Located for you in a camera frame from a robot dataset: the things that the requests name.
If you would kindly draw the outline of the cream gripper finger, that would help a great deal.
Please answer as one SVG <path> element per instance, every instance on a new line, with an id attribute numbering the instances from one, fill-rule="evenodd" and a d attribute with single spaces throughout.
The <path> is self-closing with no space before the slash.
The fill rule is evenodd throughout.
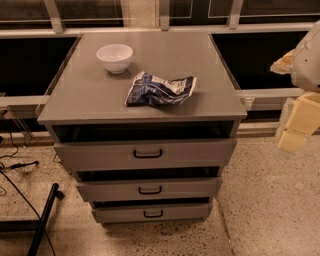
<path id="1" fill-rule="evenodd" d="M 276 155 L 290 158 L 320 127 L 320 94 L 305 93 L 284 106 L 278 129 Z"/>
<path id="2" fill-rule="evenodd" d="M 295 50 L 287 52 L 271 65 L 270 71 L 280 75 L 290 74 L 292 70 L 294 54 Z"/>

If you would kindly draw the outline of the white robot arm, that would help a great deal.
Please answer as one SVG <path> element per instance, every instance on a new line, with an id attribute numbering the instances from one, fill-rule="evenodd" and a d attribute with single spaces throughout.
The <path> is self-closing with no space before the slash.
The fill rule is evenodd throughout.
<path id="1" fill-rule="evenodd" d="M 285 103 L 277 130 L 276 155 L 290 158 L 320 127 L 320 21 L 270 70 L 289 74 L 291 83 L 304 91 L 296 100 Z"/>

